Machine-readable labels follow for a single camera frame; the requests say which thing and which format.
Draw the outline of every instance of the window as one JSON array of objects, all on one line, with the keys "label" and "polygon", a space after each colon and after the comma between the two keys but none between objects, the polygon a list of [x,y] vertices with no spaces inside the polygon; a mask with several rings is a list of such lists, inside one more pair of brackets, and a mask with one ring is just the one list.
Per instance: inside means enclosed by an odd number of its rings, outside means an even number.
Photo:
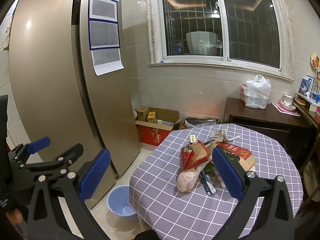
[{"label": "window", "polygon": [[279,0],[158,0],[161,60],[281,72],[289,61],[285,59],[289,38],[280,4]]}]

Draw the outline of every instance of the wall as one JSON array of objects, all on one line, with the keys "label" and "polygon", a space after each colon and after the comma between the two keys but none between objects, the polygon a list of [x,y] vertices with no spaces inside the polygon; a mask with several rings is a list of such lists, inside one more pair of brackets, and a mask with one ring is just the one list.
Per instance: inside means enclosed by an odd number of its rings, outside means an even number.
[{"label": "wall", "polygon": [[[239,97],[241,84],[257,73],[198,66],[150,67],[146,0],[122,0],[125,67],[130,70],[134,105],[169,108],[182,116],[223,117],[227,97]],[[310,54],[320,51],[320,20],[308,0],[284,0],[292,25],[293,78],[291,83],[270,79],[270,102],[293,95],[301,79],[313,74]]]},{"label": "wall", "polygon": [[[9,51],[4,50],[4,40],[6,38],[6,28],[12,20],[13,11],[17,5],[18,1],[11,6],[6,17],[0,25],[0,95],[8,95],[8,137],[7,143],[11,149],[20,143],[29,143],[30,139],[22,125],[20,116],[17,111],[17,107],[13,98],[10,75],[9,75]],[[36,153],[31,155],[28,163],[42,162],[39,155]]]}]

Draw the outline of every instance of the tiled floor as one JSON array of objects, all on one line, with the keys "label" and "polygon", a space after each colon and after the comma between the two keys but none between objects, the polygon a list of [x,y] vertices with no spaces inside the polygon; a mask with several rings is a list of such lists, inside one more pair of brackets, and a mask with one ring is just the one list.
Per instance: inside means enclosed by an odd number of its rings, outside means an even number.
[{"label": "tiled floor", "polygon": [[[134,170],[147,158],[156,147],[141,143],[141,151],[126,173],[116,181],[114,187],[129,185],[131,175]],[[111,240],[131,240],[141,232],[140,223],[129,222],[124,218],[114,215],[106,204],[108,194],[91,210],[91,214],[99,223],[103,231]],[[76,223],[71,217],[70,211],[64,198],[60,198],[60,203],[67,219],[68,225],[73,234],[82,237]]]}]

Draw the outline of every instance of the white window frame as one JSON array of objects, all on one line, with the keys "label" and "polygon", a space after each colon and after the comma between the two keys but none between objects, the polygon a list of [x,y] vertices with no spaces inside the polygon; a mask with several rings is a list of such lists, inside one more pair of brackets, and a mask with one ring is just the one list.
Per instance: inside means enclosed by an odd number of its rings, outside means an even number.
[{"label": "white window frame", "polygon": [[292,69],[292,32],[288,19],[287,7],[284,0],[272,0],[276,13],[279,31],[280,45],[280,68],[271,67],[255,62],[243,61],[229,58],[229,32],[228,19],[224,0],[218,0],[220,8],[220,19],[222,27],[223,57],[205,55],[176,55],[168,56],[166,49],[164,8],[162,0],[147,0],[149,42],[150,42],[150,65],[199,65],[212,67],[228,67],[233,69],[244,69],[272,76],[281,77],[293,82]]}]

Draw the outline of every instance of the blue bucket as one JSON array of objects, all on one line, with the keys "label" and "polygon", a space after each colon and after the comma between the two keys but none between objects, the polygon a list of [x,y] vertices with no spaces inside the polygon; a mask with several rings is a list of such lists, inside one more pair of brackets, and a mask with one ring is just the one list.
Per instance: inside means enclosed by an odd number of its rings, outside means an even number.
[{"label": "blue bucket", "polygon": [[109,210],[131,222],[138,222],[137,213],[129,205],[129,185],[115,187],[110,191],[107,198],[107,205]]}]

